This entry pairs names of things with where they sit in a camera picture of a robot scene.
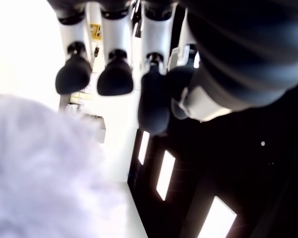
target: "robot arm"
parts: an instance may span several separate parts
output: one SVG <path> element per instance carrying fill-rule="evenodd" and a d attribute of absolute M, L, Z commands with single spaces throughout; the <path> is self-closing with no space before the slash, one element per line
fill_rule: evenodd
<path fill-rule="evenodd" d="M 103 96 L 133 90 L 129 0 L 98 0 L 106 68 L 97 91 Z M 181 1 L 182 25 L 177 67 L 167 70 L 177 0 L 144 0 L 142 92 L 139 124 L 163 132 L 172 113 L 208 121 L 279 99 L 298 84 L 298 8 L 290 3 L 251 1 L 235 7 L 225 0 Z M 89 83 L 93 63 L 84 12 L 86 0 L 49 0 L 59 19 L 67 62 L 56 79 L 69 94 Z M 199 52 L 200 67 L 192 57 Z"/>

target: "black rubber tip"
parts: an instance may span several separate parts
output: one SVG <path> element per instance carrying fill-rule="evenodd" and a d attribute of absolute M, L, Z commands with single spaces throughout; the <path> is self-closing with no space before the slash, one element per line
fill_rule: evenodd
<path fill-rule="evenodd" d="M 159 73 L 157 67 L 151 67 L 142 78 L 142 93 L 138 110 L 140 128 L 151 135 L 163 133 L 169 125 L 169 103 L 165 77 Z"/>
<path fill-rule="evenodd" d="M 97 92 L 101 96 L 119 96 L 129 94 L 134 82 L 129 65 L 123 60 L 110 62 L 99 76 Z"/>
<path fill-rule="evenodd" d="M 171 111 L 173 116 L 178 120 L 184 120 L 188 118 L 185 112 L 179 107 L 178 102 L 174 99 L 171 99 Z"/>
<path fill-rule="evenodd" d="M 56 76 L 55 88 L 58 94 L 71 94 L 89 84 L 92 68 L 81 56 L 73 55 Z"/>
<path fill-rule="evenodd" d="M 196 68 L 185 65 L 173 68 L 166 75 L 167 88 L 171 97 L 171 111 L 174 117 L 179 120 L 188 118 L 178 103 L 181 101 L 183 89 L 189 86 L 195 72 Z"/>
<path fill-rule="evenodd" d="M 166 75 L 169 94 L 177 102 L 180 102 L 182 91 L 189 86 L 195 72 L 196 68 L 185 65 L 173 68 Z"/>

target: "black wall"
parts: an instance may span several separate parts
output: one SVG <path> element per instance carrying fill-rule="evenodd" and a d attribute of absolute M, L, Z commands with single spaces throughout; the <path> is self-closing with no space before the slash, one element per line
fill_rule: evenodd
<path fill-rule="evenodd" d="M 128 184 L 149 238 L 196 238 L 214 196 L 237 218 L 228 238 L 298 236 L 298 87 L 278 102 L 199 123 L 172 118 Z M 164 155 L 176 158 L 166 201 L 156 191 Z"/>

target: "rectangular light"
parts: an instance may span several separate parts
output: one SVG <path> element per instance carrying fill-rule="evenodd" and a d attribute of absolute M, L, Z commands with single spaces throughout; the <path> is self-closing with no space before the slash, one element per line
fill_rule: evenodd
<path fill-rule="evenodd" d="M 145 156 L 146 156 L 146 151 L 148 147 L 149 137 L 150 137 L 150 134 L 145 131 L 143 133 L 143 138 L 141 140 L 140 151 L 138 155 L 138 160 L 142 165 L 144 165 L 144 162 L 145 162 Z"/>
<path fill-rule="evenodd" d="M 165 151 L 157 184 L 157 191 L 163 201 L 167 196 L 174 162 L 175 158 L 168 151 Z"/>
<path fill-rule="evenodd" d="M 215 197 L 198 238 L 225 238 L 235 218 L 236 213 Z"/>

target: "fluffy white object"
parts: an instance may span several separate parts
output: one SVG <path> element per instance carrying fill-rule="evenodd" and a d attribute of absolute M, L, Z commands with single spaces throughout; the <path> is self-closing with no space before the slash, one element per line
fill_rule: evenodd
<path fill-rule="evenodd" d="M 0 238 L 123 238 L 124 197 L 102 175 L 97 128 L 0 98 Z"/>

